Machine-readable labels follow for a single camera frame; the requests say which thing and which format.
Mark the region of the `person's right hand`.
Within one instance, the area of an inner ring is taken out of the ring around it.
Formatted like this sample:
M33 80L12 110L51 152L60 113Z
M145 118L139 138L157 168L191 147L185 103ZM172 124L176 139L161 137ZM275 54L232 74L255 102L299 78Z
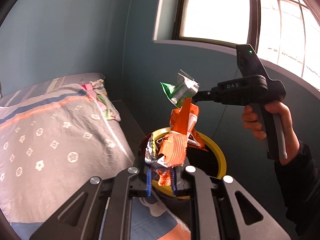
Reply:
M243 126L259 140L266 140L268 159L287 165L298 154L300 144L293 130L289 108L280 101L245 106Z

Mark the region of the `person's right forearm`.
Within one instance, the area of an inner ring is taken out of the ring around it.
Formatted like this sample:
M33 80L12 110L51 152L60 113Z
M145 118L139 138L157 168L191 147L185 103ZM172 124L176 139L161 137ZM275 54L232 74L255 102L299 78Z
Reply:
M286 165L274 162L286 218L293 222L300 239L319 239L319 168L310 147L300 142L297 155Z

